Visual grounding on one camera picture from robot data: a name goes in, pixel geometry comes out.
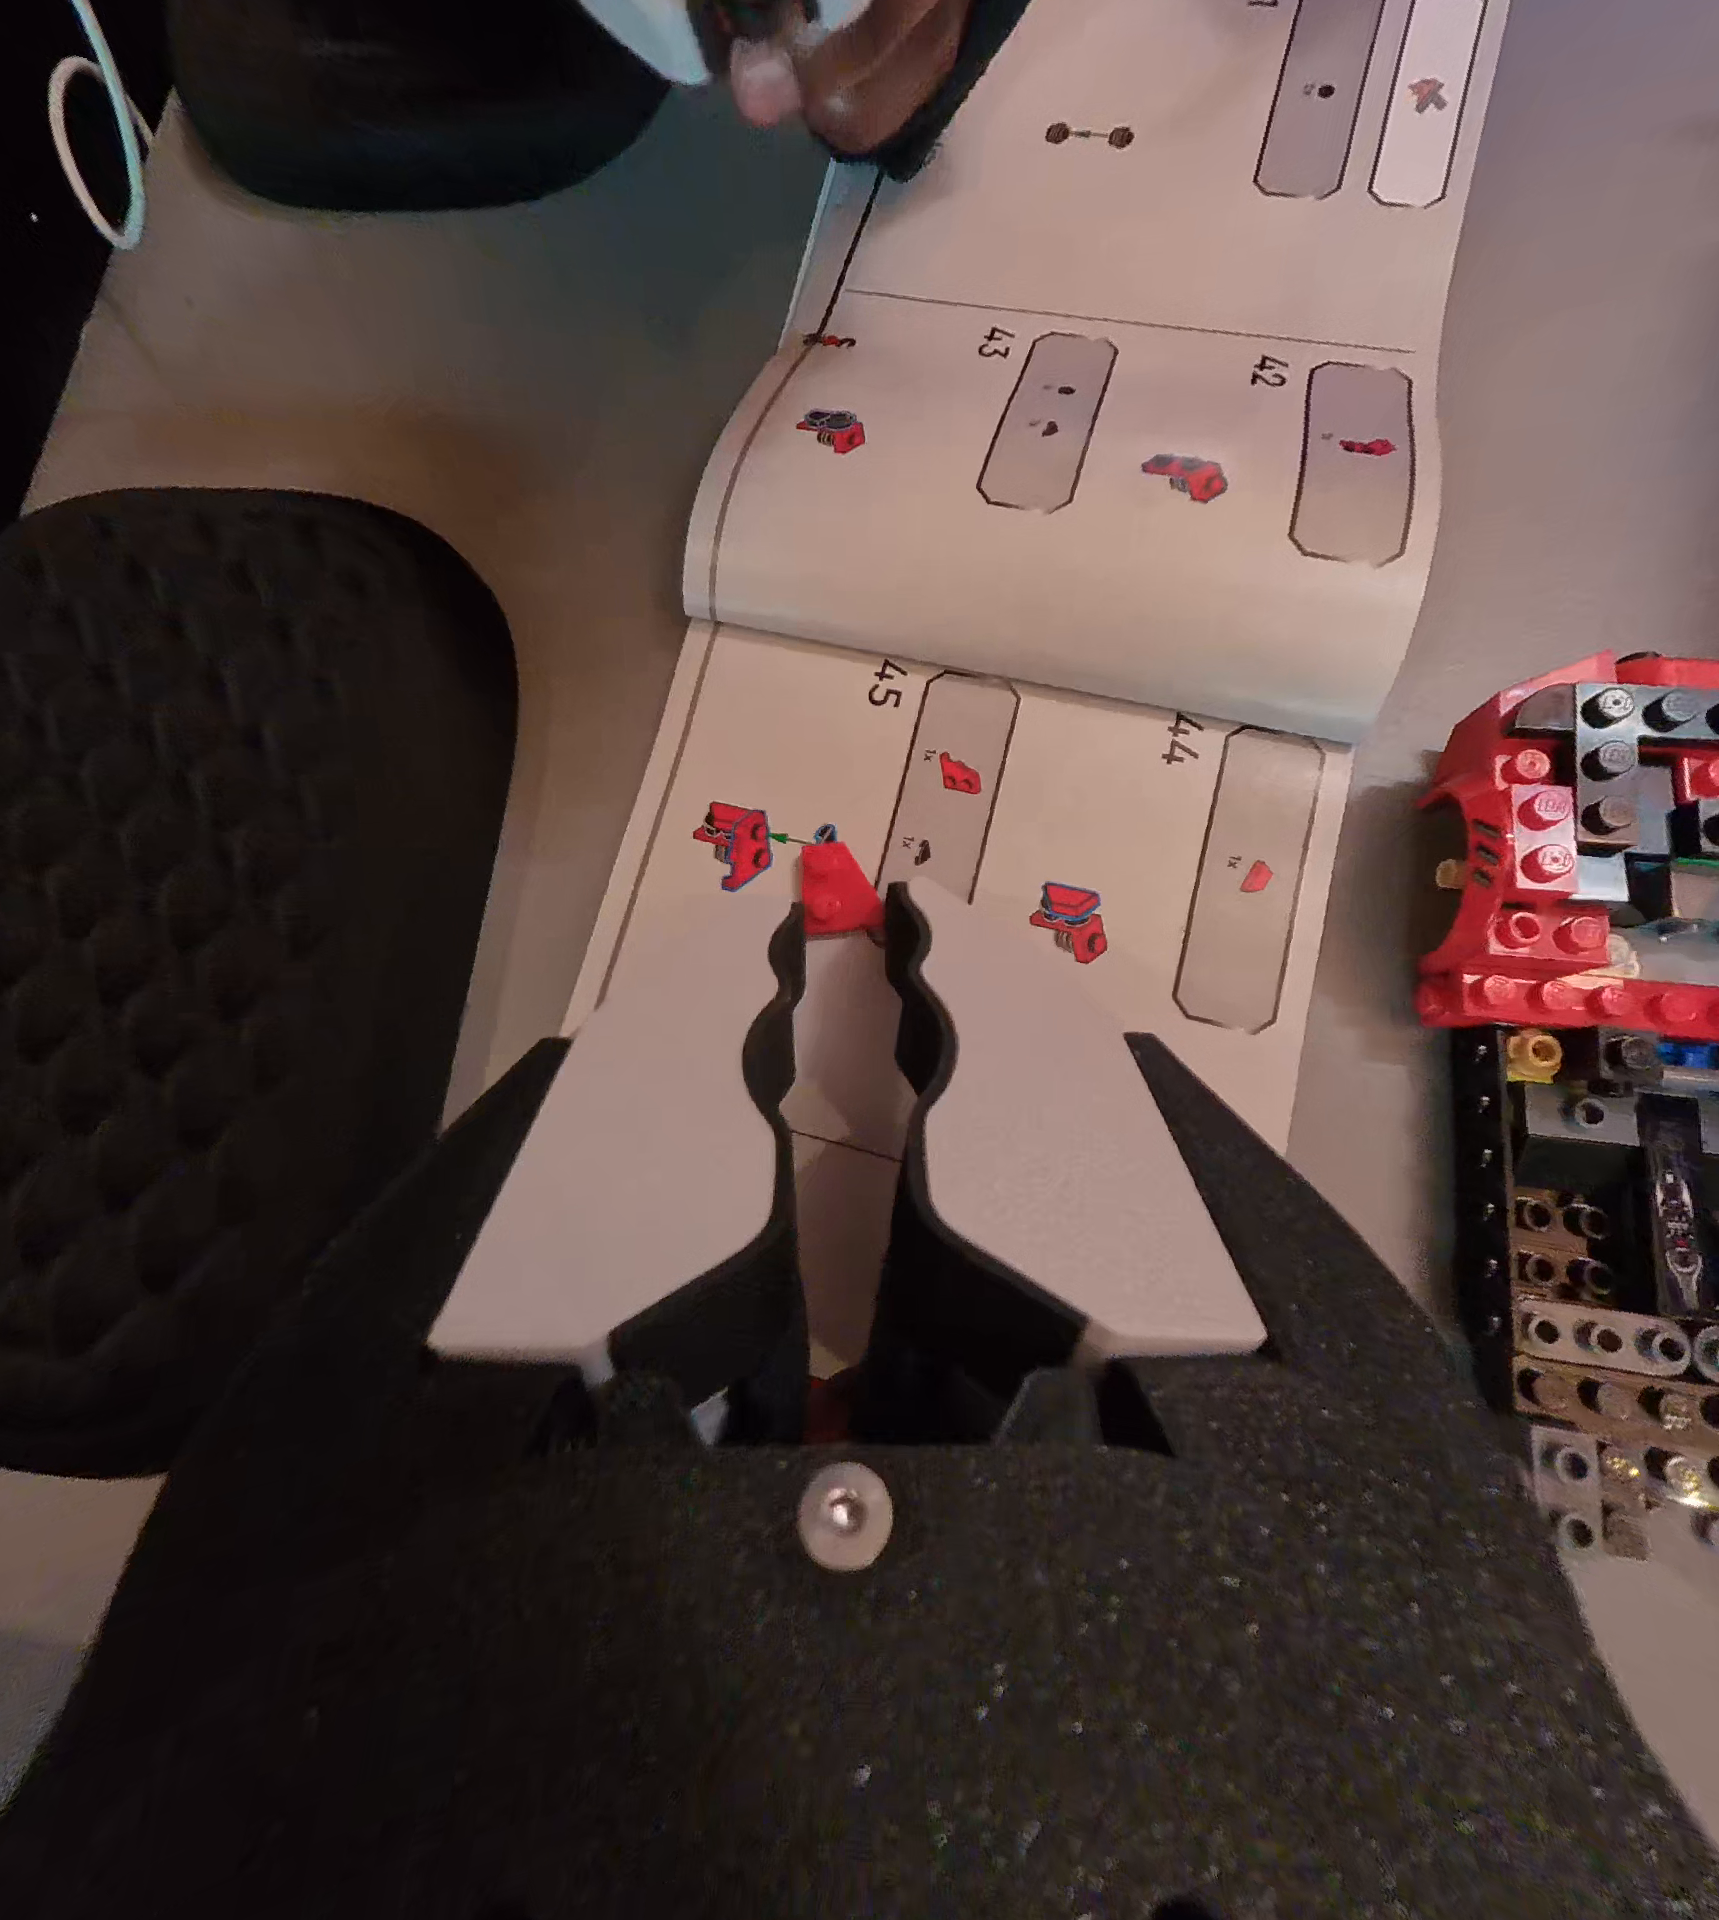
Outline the red lego slope piece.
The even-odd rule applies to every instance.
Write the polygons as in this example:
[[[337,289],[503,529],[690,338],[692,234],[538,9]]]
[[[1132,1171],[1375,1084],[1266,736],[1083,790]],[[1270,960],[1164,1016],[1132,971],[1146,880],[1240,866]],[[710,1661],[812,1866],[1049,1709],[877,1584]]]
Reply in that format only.
[[[882,932],[884,901],[852,844],[842,840],[805,842],[797,878],[808,939]]]

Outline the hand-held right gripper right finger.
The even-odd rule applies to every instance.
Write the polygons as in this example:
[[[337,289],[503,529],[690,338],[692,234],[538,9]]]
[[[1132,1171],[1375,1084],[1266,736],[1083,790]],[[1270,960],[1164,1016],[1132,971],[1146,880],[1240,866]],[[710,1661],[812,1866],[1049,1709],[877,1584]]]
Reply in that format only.
[[[962,1358],[1247,1357],[1267,1329],[1156,1092],[1070,956],[928,880],[886,894],[912,1282]]]

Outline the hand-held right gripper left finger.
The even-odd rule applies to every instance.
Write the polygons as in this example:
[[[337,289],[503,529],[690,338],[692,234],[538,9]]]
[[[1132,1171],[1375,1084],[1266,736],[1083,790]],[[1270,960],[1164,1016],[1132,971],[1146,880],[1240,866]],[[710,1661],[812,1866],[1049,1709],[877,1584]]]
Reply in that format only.
[[[452,1358],[752,1369],[803,1304],[805,911],[709,899],[631,945],[433,1322]]]

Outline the black textured wrist cushion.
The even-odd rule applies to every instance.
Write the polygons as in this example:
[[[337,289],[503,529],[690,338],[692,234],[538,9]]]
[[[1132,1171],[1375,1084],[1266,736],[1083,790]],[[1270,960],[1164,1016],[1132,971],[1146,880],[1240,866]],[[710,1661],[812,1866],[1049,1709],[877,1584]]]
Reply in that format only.
[[[498,596],[396,510],[0,531],[0,1470],[162,1472],[435,1137],[514,735]]]

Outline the person's left hand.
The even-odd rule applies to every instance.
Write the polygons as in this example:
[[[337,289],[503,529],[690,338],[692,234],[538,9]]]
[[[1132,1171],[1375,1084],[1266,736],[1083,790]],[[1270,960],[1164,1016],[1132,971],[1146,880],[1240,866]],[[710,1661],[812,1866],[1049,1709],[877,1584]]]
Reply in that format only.
[[[735,39],[727,88],[755,128],[797,123],[836,156],[889,145],[962,53],[971,2],[871,2],[840,28],[790,4],[775,35]]]

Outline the lego instruction booklet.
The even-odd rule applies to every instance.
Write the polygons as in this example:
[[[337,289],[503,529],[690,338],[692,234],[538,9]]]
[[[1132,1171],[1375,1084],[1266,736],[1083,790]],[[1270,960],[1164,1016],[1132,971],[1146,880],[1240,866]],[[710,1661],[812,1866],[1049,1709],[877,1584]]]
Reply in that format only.
[[[909,182],[837,163],[709,459],[600,921],[928,880],[1275,1146],[1351,745],[1438,520],[1507,4],[1059,2]]]

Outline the partly built red lego car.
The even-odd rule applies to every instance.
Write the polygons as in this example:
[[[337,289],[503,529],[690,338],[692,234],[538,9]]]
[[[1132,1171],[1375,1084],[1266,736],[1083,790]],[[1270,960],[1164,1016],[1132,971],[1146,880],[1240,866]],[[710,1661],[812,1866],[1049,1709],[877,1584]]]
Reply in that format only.
[[[1719,1554],[1719,659],[1496,693],[1423,811],[1459,829],[1415,1004],[1474,1377],[1569,1554]]]

